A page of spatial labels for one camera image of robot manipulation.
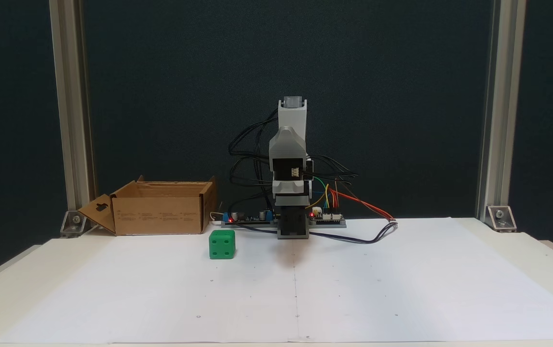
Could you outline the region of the grey wide fixed gripper finger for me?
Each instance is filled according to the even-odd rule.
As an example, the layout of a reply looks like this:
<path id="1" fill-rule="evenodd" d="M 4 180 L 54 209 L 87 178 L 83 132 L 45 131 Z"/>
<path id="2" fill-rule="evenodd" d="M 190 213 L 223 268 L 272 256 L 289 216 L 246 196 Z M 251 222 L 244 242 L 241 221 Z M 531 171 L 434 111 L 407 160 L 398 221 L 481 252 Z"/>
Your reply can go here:
<path id="1" fill-rule="evenodd" d="M 305 140 L 293 127 L 279 127 L 269 142 L 270 160 L 304 159 Z"/>

